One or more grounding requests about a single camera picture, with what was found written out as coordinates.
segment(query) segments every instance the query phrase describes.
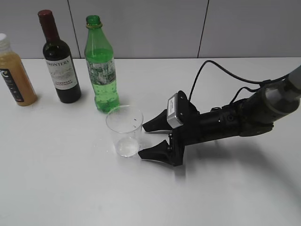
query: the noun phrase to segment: bottle label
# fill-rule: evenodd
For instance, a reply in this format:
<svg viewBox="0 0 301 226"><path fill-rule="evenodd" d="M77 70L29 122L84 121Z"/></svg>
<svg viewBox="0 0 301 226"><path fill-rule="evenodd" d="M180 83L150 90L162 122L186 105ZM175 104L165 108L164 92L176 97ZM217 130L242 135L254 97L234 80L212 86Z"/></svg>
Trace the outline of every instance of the bottle label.
<svg viewBox="0 0 301 226"><path fill-rule="evenodd" d="M66 90L77 85L77 79L70 56L63 60L46 60L46 64L55 88Z"/></svg>
<svg viewBox="0 0 301 226"><path fill-rule="evenodd" d="M108 85L116 80L114 58L105 63L91 63L87 61L90 80L96 85Z"/></svg>
<svg viewBox="0 0 301 226"><path fill-rule="evenodd" d="M168 101L168 116L174 113L174 97Z"/></svg>
<svg viewBox="0 0 301 226"><path fill-rule="evenodd" d="M15 83L15 80L11 76L11 73L9 69L0 69L0 73L2 77L4 78L4 81L6 82L11 94L13 95L16 102L24 102L24 99L19 91L18 86Z"/></svg>

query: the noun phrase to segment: cup rim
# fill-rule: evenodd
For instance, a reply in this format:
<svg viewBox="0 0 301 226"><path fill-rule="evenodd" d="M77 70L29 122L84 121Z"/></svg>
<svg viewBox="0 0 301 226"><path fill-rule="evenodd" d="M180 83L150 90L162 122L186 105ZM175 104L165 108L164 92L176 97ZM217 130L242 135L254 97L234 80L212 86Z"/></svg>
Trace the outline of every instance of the cup rim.
<svg viewBox="0 0 301 226"><path fill-rule="evenodd" d="M143 125L143 113L142 113L142 111L140 111L140 109L139 109L138 107L132 106L132 105L120 105L120 106L117 106L117 107L112 108L112 109L108 112L107 116L105 117L105 124L107 125L107 127L108 127L110 130L114 131L115 133L119 133L119 134L132 133L132 132L136 131L137 129L139 129L139 127L135 128L134 130L128 131L128 132L118 132L118 131L112 129L112 128L108 125L108 117L109 117L109 115L110 115L114 110L116 110L117 108L122 108L122 107L132 107L132 108L135 108L136 110L138 110L138 111L140 112L141 116L142 116L141 126Z"/></svg>

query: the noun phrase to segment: white bottle cap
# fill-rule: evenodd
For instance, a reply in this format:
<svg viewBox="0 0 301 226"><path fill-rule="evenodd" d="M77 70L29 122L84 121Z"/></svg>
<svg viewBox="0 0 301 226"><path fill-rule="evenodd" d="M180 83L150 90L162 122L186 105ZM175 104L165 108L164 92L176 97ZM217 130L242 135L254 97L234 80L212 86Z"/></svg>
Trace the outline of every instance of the white bottle cap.
<svg viewBox="0 0 301 226"><path fill-rule="evenodd" d="M0 33L0 51L5 51L10 49L10 42L6 34Z"/></svg>

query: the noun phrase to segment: green plastic bottle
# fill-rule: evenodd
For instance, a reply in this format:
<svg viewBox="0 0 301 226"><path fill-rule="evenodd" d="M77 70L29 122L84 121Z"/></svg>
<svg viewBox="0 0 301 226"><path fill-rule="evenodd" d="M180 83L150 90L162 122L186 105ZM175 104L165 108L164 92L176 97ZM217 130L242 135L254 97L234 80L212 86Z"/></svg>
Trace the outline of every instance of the green plastic bottle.
<svg viewBox="0 0 301 226"><path fill-rule="evenodd" d="M90 80L98 110L107 113L119 106L113 48L102 31L99 16L87 17L88 40L85 48Z"/></svg>

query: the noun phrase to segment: bottle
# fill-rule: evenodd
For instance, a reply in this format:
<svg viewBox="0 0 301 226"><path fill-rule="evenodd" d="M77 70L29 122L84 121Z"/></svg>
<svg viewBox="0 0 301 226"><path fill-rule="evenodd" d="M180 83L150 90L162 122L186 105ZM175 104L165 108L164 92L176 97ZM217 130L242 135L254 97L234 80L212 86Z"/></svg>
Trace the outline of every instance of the bottle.
<svg viewBox="0 0 301 226"><path fill-rule="evenodd" d="M46 38L43 54L57 95L63 103L73 103L81 91L70 48L60 40L52 12L42 10L38 16Z"/></svg>
<svg viewBox="0 0 301 226"><path fill-rule="evenodd" d="M86 21L88 39L85 57L95 92L95 104L98 110L107 113L119 106L113 48L102 31L99 16L88 16Z"/></svg>
<svg viewBox="0 0 301 226"><path fill-rule="evenodd" d="M38 99L19 55L11 50L6 34L2 33L0 33L0 74L19 106L31 105Z"/></svg>

